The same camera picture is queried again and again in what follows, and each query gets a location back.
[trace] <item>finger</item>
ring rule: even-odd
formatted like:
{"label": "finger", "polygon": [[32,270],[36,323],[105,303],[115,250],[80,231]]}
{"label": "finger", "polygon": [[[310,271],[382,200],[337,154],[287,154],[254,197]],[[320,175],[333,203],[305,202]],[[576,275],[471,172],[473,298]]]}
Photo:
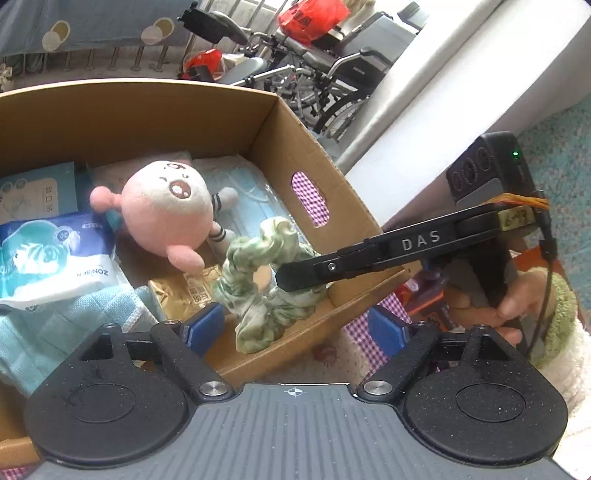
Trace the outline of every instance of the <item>finger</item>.
{"label": "finger", "polygon": [[499,332],[502,337],[513,346],[519,345],[521,339],[523,338],[523,334],[516,328],[499,327],[496,329],[496,331]]}
{"label": "finger", "polygon": [[546,274],[539,270],[519,276],[509,286],[505,298],[497,308],[499,317],[510,320],[530,310],[539,310],[544,297],[545,282]]}
{"label": "finger", "polygon": [[470,297],[453,285],[448,285],[443,294],[451,309],[467,309],[470,306]]}
{"label": "finger", "polygon": [[473,325],[490,325],[491,327],[500,327],[505,320],[499,317],[496,310],[492,307],[467,309],[449,309],[449,316],[454,323],[470,328]]}

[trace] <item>green plush fabric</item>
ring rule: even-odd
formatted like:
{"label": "green plush fabric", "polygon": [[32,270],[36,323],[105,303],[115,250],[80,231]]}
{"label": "green plush fabric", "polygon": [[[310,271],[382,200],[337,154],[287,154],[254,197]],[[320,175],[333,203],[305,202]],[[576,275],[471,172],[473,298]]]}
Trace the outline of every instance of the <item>green plush fabric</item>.
{"label": "green plush fabric", "polygon": [[290,293],[274,287],[262,294],[254,283],[254,272],[263,265],[276,270],[284,263],[317,256],[310,245],[300,243],[292,224],[281,217],[263,221],[260,238],[232,241],[213,295],[240,320],[236,350],[255,353],[267,348],[285,328],[312,315],[326,296],[326,285]]}
{"label": "green plush fabric", "polygon": [[541,355],[531,361],[538,369],[548,365],[564,349],[574,331],[574,323],[577,321],[577,298],[566,280],[554,273],[552,285],[556,291],[556,311],[544,340],[544,350]]}

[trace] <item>blue bedsheet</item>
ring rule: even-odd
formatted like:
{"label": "blue bedsheet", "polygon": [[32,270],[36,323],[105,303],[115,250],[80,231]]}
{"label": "blue bedsheet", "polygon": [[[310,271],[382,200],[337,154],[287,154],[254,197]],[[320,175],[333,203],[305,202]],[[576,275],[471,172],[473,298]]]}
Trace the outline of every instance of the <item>blue bedsheet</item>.
{"label": "blue bedsheet", "polygon": [[185,45],[190,0],[0,0],[0,56]]}

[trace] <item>handheld device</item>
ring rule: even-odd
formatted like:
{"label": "handheld device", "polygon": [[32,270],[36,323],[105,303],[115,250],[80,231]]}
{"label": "handheld device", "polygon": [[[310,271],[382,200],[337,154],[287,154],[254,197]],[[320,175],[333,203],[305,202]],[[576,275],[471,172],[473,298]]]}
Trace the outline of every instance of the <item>handheld device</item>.
{"label": "handheld device", "polygon": [[[133,360],[151,360],[143,371]],[[437,369],[441,361],[457,366]],[[567,480],[561,395],[494,330],[418,325],[348,385],[232,388],[165,323],[106,324],[29,398],[31,480]]]}

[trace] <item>pink plush toy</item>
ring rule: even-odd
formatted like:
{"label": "pink plush toy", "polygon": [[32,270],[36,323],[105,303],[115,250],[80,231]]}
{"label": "pink plush toy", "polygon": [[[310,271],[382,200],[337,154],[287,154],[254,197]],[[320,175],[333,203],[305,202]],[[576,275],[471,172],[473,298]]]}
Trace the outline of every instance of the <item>pink plush toy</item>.
{"label": "pink plush toy", "polygon": [[97,187],[90,205],[97,212],[121,212],[129,234],[139,246],[168,260],[179,270],[199,274],[203,258],[194,251],[205,240],[224,253],[234,235],[213,220],[216,212],[236,205],[236,190],[224,188],[211,196],[194,168],[155,161],[134,174],[121,194]]}

